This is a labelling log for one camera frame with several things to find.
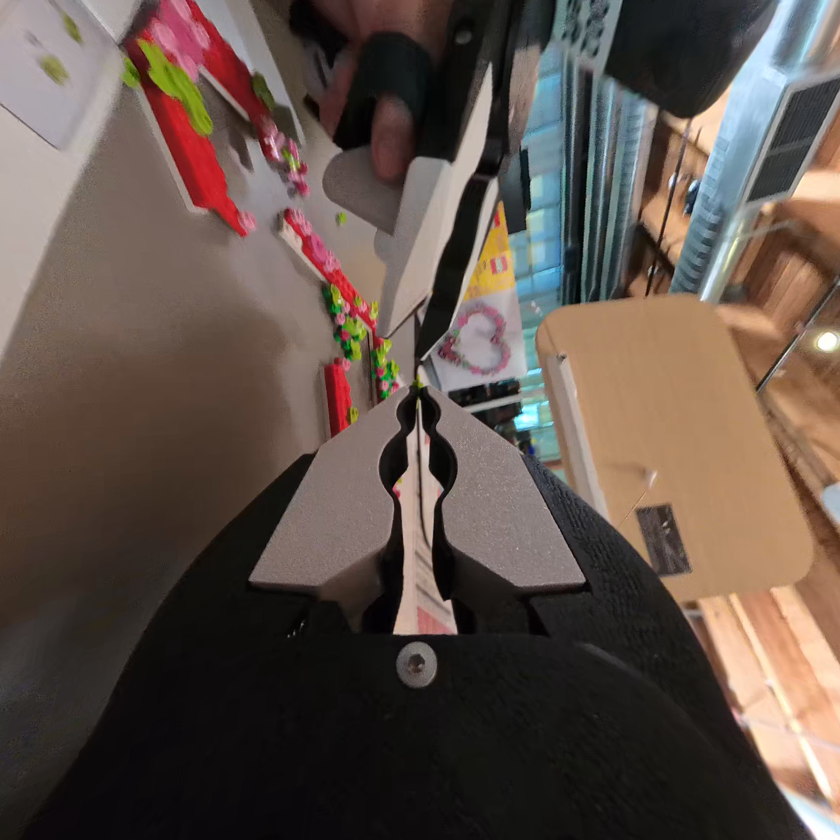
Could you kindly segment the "person's left hand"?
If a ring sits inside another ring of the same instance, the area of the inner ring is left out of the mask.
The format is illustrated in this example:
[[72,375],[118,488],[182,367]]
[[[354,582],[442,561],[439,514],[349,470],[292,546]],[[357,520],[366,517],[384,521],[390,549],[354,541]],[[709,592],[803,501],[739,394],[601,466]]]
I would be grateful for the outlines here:
[[[423,47],[433,61],[446,40],[449,1],[314,1],[313,6],[345,36],[348,44],[334,61],[328,84],[312,94],[319,120],[333,137],[340,123],[364,44],[375,34],[398,33]],[[413,117],[405,103],[385,94],[371,126],[374,173],[385,183],[399,181],[415,155]]]

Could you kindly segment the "pink lego flower cluster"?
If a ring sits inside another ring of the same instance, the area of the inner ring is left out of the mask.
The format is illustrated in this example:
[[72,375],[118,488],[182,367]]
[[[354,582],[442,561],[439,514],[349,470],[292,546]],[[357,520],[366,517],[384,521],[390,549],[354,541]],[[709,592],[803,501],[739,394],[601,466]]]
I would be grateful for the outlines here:
[[271,117],[261,118],[257,131],[262,153],[269,166],[279,174],[289,196],[309,197],[308,165],[300,157],[294,139],[281,132]]

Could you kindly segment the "light wooden panel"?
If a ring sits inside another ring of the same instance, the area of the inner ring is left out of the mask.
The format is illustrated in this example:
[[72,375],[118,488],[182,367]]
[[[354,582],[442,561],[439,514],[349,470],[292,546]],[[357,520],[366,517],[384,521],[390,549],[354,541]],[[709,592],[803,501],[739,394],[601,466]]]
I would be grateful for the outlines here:
[[566,482],[677,601],[808,574],[810,525],[714,307],[691,295],[562,307],[535,345]]

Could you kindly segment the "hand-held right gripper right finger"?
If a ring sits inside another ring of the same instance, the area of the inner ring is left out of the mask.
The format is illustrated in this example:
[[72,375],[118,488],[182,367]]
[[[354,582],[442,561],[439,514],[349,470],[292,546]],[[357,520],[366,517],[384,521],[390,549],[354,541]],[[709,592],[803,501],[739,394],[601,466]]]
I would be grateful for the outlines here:
[[585,575],[514,445],[433,387],[422,389],[429,468],[441,486],[432,546],[458,632],[529,629],[532,598],[585,591]]

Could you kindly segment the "lego instruction booklet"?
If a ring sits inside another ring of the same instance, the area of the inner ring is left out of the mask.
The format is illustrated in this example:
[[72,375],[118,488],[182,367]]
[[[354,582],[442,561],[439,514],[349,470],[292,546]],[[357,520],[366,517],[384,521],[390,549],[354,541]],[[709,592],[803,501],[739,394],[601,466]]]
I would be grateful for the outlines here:
[[2,107],[62,150],[117,53],[86,2],[2,2]]

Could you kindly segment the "red flowered lego heart frame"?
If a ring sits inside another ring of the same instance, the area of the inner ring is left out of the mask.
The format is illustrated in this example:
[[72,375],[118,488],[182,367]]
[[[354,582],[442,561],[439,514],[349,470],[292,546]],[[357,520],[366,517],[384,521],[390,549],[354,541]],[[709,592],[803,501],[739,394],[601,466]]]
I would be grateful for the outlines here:
[[392,341],[380,335],[379,304],[365,300],[343,272],[338,257],[316,234],[301,210],[286,208],[279,215],[278,235],[301,258],[320,283],[337,355],[322,367],[331,437],[360,417],[351,393],[349,374],[356,364],[367,362],[374,406],[401,385],[401,368],[392,357]]

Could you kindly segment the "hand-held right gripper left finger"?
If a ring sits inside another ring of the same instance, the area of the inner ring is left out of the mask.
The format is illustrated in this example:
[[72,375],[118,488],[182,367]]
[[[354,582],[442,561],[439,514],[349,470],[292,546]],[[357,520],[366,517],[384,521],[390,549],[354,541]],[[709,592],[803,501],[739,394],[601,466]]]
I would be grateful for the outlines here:
[[352,627],[393,632],[404,541],[394,487],[407,469],[416,387],[399,388],[319,448],[248,581],[337,603]]

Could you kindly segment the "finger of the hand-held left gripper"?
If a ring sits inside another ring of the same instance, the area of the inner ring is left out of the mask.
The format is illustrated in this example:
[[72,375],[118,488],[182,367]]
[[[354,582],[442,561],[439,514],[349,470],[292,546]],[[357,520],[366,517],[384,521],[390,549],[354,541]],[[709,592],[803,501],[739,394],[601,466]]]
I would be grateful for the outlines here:
[[454,226],[438,261],[416,357],[425,359],[449,330],[480,256],[497,207],[495,177],[472,176],[459,200]]
[[481,81],[455,160],[418,156],[408,168],[379,300],[377,330],[389,338],[432,294],[459,200],[478,173],[492,103],[492,66]]

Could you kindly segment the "yellow lego box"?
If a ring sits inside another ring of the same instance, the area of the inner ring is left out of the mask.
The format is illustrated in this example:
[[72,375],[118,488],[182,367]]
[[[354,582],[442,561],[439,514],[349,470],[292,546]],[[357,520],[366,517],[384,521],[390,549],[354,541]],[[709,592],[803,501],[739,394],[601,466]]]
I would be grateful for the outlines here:
[[502,203],[497,205],[455,318],[429,359],[443,392],[519,379],[528,371]]

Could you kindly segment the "silver ventilation duct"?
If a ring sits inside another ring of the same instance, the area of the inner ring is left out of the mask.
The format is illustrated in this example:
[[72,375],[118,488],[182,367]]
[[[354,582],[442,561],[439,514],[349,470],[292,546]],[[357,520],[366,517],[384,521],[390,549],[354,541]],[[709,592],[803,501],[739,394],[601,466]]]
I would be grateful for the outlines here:
[[839,99],[838,1],[780,2],[733,81],[669,293],[721,299],[761,209],[790,198]]

